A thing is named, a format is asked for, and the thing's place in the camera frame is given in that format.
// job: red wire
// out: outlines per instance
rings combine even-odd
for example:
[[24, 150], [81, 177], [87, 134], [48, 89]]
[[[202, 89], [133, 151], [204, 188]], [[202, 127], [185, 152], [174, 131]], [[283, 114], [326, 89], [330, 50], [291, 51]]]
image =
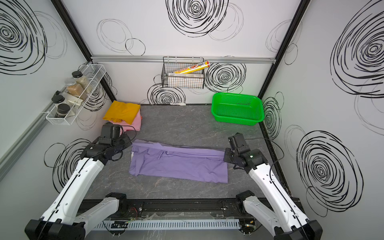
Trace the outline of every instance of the red wire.
[[136, 211], [136, 219], [135, 219], [135, 221], [136, 221], [137, 220], [137, 216], [139, 215], [139, 213], [137, 212], [136, 208], [133, 207], [130, 210], [132, 210], [132, 209], [134, 209]]

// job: black wire basket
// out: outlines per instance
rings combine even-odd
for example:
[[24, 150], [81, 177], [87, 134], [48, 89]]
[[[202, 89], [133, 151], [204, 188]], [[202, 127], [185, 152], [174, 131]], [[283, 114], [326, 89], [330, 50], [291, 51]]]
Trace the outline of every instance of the black wire basket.
[[203, 89], [205, 82], [204, 69], [192, 72], [191, 74], [175, 74], [175, 76], [168, 76], [168, 73], [174, 73], [180, 69], [201, 62], [204, 62], [204, 58], [163, 57], [163, 70], [161, 72], [162, 86], [169, 88]]

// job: yellow cloth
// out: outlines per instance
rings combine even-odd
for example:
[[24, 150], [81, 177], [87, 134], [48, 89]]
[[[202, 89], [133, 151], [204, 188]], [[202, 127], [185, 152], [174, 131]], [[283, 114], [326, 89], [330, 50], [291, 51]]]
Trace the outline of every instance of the yellow cloth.
[[138, 104], [113, 101], [103, 119], [113, 122], [125, 121], [132, 124], [139, 110], [140, 105]]

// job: pink cloth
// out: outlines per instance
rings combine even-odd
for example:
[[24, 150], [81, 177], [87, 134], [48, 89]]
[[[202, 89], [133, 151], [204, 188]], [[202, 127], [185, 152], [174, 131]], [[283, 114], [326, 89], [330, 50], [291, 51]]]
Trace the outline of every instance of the pink cloth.
[[127, 124], [125, 121], [122, 121], [122, 122], [113, 122], [113, 121], [110, 121], [110, 122], [113, 123], [113, 124], [121, 125], [122, 128], [124, 129], [124, 132], [125, 132], [125, 131], [128, 131], [128, 130], [133, 130], [133, 127], [136, 129], [136, 131], [140, 131], [140, 128], [141, 128], [141, 114], [140, 114], [140, 110], [139, 110], [139, 112], [136, 114], [136, 117], [135, 117], [135, 119], [133, 120], [133, 122], [132, 122], [131, 125]]

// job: folded clothes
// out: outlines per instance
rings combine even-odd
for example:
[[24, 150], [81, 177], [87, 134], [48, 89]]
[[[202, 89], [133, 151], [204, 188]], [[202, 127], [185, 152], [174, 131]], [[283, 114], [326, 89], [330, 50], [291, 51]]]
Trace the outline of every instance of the folded clothes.
[[140, 105], [138, 104], [113, 101], [103, 119], [113, 122], [125, 121], [132, 124], [139, 110]]
[[135, 140], [129, 173], [228, 183], [224, 151]]
[[114, 121], [110, 121], [111, 123], [113, 124], [118, 124], [118, 125], [121, 125], [124, 132], [125, 131], [128, 131], [128, 130], [136, 130], [136, 131], [140, 131], [140, 128], [141, 128], [141, 114], [140, 114], [140, 110], [138, 111], [135, 119], [133, 120], [132, 124], [128, 124], [126, 123], [126, 121], [122, 121], [122, 122], [114, 122]]

